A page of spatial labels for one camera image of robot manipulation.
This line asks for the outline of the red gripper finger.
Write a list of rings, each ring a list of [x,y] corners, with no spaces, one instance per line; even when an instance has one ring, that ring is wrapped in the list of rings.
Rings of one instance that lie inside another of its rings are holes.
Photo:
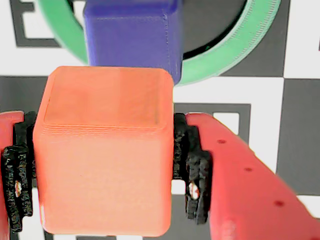
[[[33,215],[32,188],[36,177],[33,129],[34,111],[0,114],[0,238],[23,229],[24,217]]]
[[[212,115],[174,115],[173,177],[185,213],[213,240],[317,240],[320,223],[250,147]]]

